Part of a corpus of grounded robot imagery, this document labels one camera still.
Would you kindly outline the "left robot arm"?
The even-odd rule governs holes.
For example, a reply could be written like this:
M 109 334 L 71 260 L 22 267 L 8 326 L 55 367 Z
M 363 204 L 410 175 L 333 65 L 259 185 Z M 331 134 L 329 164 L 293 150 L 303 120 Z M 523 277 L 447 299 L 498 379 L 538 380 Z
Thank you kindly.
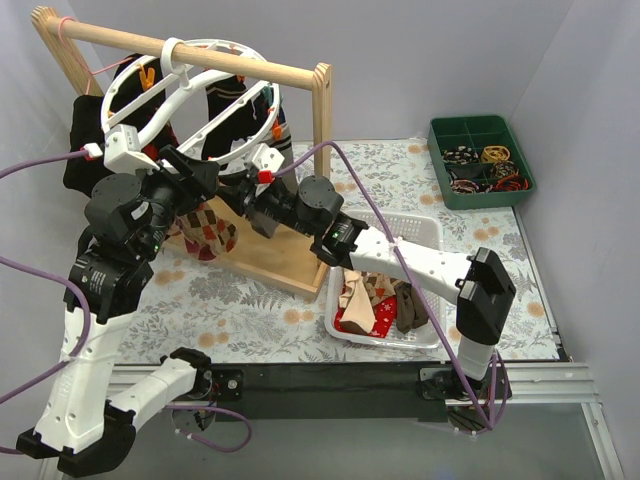
M 212 199 L 219 185 L 217 163 L 173 147 L 161 153 L 163 164 L 111 174 L 93 188 L 64 295 L 64 366 L 41 418 L 16 441 L 19 452 L 55 458 L 58 470 L 73 478 L 114 470 L 138 430 L 166 405 L 185 395 L 200 400 L 212 390 L 210 358 L 180 348 L 123 393 L 107 394 L 120 344 L 170 227 Z

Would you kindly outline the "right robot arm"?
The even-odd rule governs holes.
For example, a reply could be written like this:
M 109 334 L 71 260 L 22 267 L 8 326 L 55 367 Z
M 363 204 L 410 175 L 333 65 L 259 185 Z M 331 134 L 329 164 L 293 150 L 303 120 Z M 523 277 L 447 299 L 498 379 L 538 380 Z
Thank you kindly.
M 311 237 L 311 252 L 331 267 L 381 273 L 454 305 L 461 339 L 451 358 L 453 370 L 437 374 L 429 385 L 443 398 L 471 398 L 486 389 L 490 361 L 516 295 L 494 251 L 450 253 L 392 238 L 344 213 L 343 197 L 325 177 L 304 178 L 296 192 L 279 178 L 267 184 L 246 178 L 219 187 L 217 195 L 241 217 L 263 214 Z

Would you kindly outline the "white round clip hanger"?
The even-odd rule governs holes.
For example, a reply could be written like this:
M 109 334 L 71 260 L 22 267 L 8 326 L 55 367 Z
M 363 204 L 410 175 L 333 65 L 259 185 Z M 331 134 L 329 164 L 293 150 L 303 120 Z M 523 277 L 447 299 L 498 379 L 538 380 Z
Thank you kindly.
M 138 131 L 142 152 L 161 168 L 159 151 L 168 144 L 202 161 L 215 161 L 222 172 L 241 171 L 252 150 L 268 146 L 281 107 L 279 84 L 258 80 L 245 85 L 241 75 L 169 60 L 176 38 L 165 41 L 158 56 L 143 55 L 120 67 L 104 94 L 99 125 L 104 135 L 116 125 Z M 257 128 L 252 100 L 271 86 L 274 100 L 265 123 Z

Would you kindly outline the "beige orange green argyle sock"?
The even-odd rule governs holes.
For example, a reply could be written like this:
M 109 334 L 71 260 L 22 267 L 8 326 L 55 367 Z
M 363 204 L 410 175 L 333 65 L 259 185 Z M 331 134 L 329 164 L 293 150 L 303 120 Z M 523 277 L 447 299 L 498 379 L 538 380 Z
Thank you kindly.
M 209 244 L 216 257 L 232 251 L 238 240 L 236 226 L 219 217 L 208 203 L 179 216 L 176 227 L 183 237 Z

